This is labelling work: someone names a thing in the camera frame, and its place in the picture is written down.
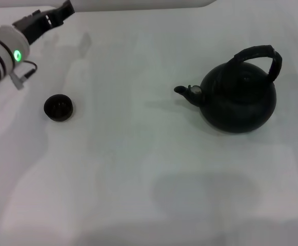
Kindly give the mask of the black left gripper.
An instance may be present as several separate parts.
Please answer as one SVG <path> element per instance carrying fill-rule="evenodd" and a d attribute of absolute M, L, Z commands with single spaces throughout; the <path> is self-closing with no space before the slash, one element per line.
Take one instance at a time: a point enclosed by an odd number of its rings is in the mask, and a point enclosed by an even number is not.
<path fill-rule="evenodd" d="M 41 12 L 36 10 L 31 15 L 25 16 L 12 25 L 20 31 L 29 45 L 43 36 L 47 31 L 61 26 L 64 20 L 75 13 L 70 0 L 65 1 L 59 8 Z"/>

